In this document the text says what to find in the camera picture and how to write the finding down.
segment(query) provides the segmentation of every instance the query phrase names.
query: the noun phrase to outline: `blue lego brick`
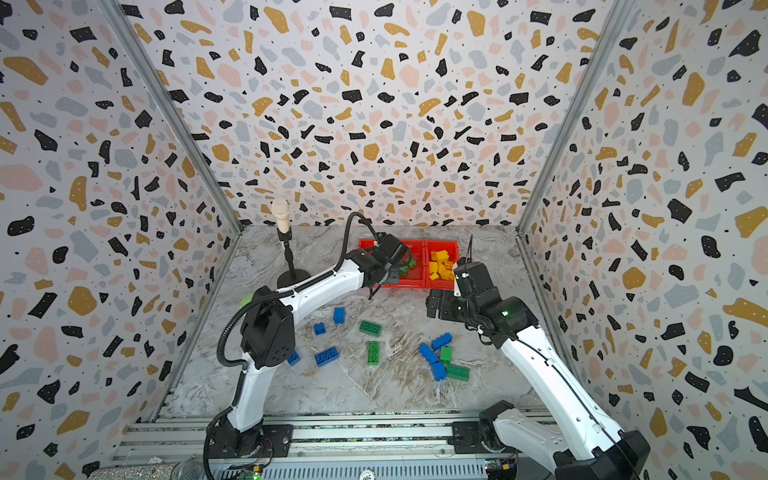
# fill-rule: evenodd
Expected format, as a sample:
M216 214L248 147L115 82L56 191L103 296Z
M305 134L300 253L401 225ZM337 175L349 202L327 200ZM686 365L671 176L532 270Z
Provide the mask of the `blue lego brick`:
M344 323L344 316L346 315L346 311L341 307L336 307L333 310L333 322L336 325L340 325Z
M294 366L299 362L299 360L301 360L301 357L298 353L296 353L296 350L294 350L293 353L291 353L288 357L288 365Z
M448 345L451 340L453 340L453 337L450 333L446 333L443 336L437 337L437 339L434 339L432 341L432 349L437 351L438 349L442 348L443 346Z
M337 360L339 358L339 352L336 351L336 347L332 346L325 352L320 352L317 355L315 355L315 361L317 362L317 366L323 366L327 363L331 363L333 360Z
M440 361L440 359L437 358L437 355L435 355L435 353L429 349L426 343L422 343L419 346L419 353L421 353L422 356L424 357L424 360L426 360L430 364L437 363Z
M436 382L445 380L445 365L443 365L442 362L433 363L431 367L432 375L435 377Z

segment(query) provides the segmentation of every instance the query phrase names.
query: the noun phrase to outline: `red tray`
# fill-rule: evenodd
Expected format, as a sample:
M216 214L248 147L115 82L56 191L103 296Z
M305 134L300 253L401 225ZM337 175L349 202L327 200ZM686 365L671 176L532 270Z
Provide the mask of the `red tray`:
M383 285L384 288L419 288L432 289L439 288L444 290L453 290L451 280L430 280L429 279L429 259L432 258L431 252L446 250L449 260L455 262L458 260L458 242L441 240L400 240L406 247L411 249L416 266L412 268L407 275L400 279L396 285ZM357 243L358 248L373 247L373 239L361 238Z

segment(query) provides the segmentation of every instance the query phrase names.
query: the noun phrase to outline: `gray spot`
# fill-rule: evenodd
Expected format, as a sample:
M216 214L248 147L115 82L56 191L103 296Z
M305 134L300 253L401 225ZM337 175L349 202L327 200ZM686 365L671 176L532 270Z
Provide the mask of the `gray spot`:
M323 50L333 55L336 61L341 60L341 57L339 56L339 52L336 51L338 49L339 49L339 46L333 40L331 40L329 36L326 35L325 37L323 37Z
M308 114L310 117L314 118L315 120L323 119L323 107L320 107L314 101L311 101L311 100L305 101L302 107L302 110L304 110L304 113Z
M718 222L720 222L720 214L713 215L709 218L700 218L699 220L696 220L696 228L699 230L714 232L717 228Z
M104 72L96 70L95 68L85 67L85 74L91 81L97 85L104 85L106 88L112 89L112 84L104 79Z
M392 129L392 139L394 141L403 141L406 138L406 123L404 121L397 122L397 125Z
M664 294L664 298L670 308L677 308L699 298L699 289L695 285L683 286L678 283Z
M633 178L627 182L627 203L634 203L643 197L643 181L639 178Z
M90 263L98 254L98 248L91 243L81 230L72 232L69 236L72 242L72 253Z
M707 67L707 75L717 75L720 70L723 70L725 66L725 57L713 58L710 60L710 65Z
M0 27L0 43L10 48L11 50L18 50L22 44L19 43L16 35L13 35L10 31Z
M671 147L677 141L677 122L674 120L664 121L664 143Z
M515 57L515 60L518 61L518 65L520 65L523 62L523 52L525 51L525 47L522 43L520 43L519 40L515 40L512 42L512 46L509 48L509 54Z
M741 284L744 283L744 277L746 273L744 269L738 263L730 264L730 273L728 273L728 285L734 290L741 288Z
M681 58L682 55L677 54L672 55L669 58L665 58L664 60L659 60L650 67L650 70L656 75L663 77L672 70L672 67L674 67Z
M650 385L650 378L642 373L635 365L628 366L629 373L632 375L632 379L638 385Z
M51 407L51 420L60 419L67 413L67 404L58 403Z
M111 425L115 423L118 420L118 418L120 418L120 414L122 412L123 412L123 407L115 407L109 412L106 412L105 414L103 414L101 416L101 419L98 421L98 426L96 427L96 431L100 432L101 430L104 430L104 427L106 427L107 425Z
M467 107L467 115L474 121L480 121L485 116L485 107L480 102L473 102Z
M263 45L259 47L259 50L261 50L261 53L264 54L267 60L269 61L277 61L277 54L273 51L271 51L268 48L265 48Z
M288 59L292 64L294 64L297 67L303 67L306 65L306 61L304 61L304 57L301 56L301 54L296 51L293 47L285 47L283 50L281 50L283 55L287 56Z
M0 389L7 389L12 386L20 385L37 385L40 383L40 375L43 373L43 369L26 369L24 372L18 374L13 380L0 383Z
M461 54L459 54L459 53L458 53L456 50L454 50L453 48L449 48L449 49L448 49L448 55L450 55L450 56L451 56L451 61L452 61L453 63L455 63L455 64L456 64L456 63L459 63L459 62L462 60L462 56L461 56Z
M55 127L56 126L56 117L53 115L46 114L44 112L41 112L39 114L33 114L30 112L30 117L32 117L32 120L41 123L45 125L46 127Z
M444 3L434 12L427 15L427 25L430 27L437 27L445 23L448 18L448 12L451 11L451 4Z
M125 148L120 148L114 151L114 162L118 167L134 168L139 165L139 162L134 156L134 152Z
M725 425L722 432L715 435L717 439L725 445L728 452L731 453L733 453L733 450L739 448L739 434L736 431L736 424L738 422L738 419L734 415L731 415L730 420L728 420L728 425Z
M37 202L35 202L35 206L56 209L59 208L63 203L64 201L60 198L43 195L42 197L38 198Z
M472 50L467 54L467 56L469 56L469 59L472 60L472 63L475 65L475 68L488 67L488 62L485 60L485 55L483 55L481 51Z
M27 274L22 272L11 272L11 278L7 279L3 283L10 283L11 285L21 285L27 280Z
M707 159L704 160L704 166L709 167L715 155L723 151L723 132L719 131L712 135L704 144L704 150L707 152Z
M243 21L243 0L235 0L221 15L225 22L240 23Z

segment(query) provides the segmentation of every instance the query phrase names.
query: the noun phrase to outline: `black stand base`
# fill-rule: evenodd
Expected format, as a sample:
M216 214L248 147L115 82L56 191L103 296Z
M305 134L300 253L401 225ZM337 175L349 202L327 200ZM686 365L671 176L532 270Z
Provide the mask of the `black stand base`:
M282 272L280 276L277 277L277 288L285 288L286 286L296 285L298 282L308 280L312 276L306 270L301 269L295 269L294 273L296 274L296 278L291 278L290 270Z

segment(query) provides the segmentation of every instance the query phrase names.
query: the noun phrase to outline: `pink spot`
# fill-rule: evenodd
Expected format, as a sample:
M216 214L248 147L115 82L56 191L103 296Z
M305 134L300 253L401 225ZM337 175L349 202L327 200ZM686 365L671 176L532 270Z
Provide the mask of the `pink spot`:
M64 231L60 228L46 228L43 232L45 232L46 237L53 239L62 238L64 236Z
M33 347L35 355L46 360L48 363L53 363L58 360L58 348L56 346L56 330L50 325L44 326L38 338L35 340Z
M86 280L88 278L88 272L85 270L80 270L76 266L73 266L69 270L69 274L67 275L67 282L72 282L75 280Z
M219 77L223 78L224 81L232 87L239 88L242 85L240 83L240 73L236 68L223 63L219 64L216 73L218 73Z
M8 333L14 340L26 340L32 336L32 331L30 329L18 328L16 326L12 326L8 329Z
M419 86L419 71L411 65L401 68L399 77L408 88L417 88Z
M43 182L26 165L0 165L0 185L9 190L34 192L43 186Z
M14 298L13 307L11 308L11 318L14 320L21 319L27 313L27 300L23 298Z

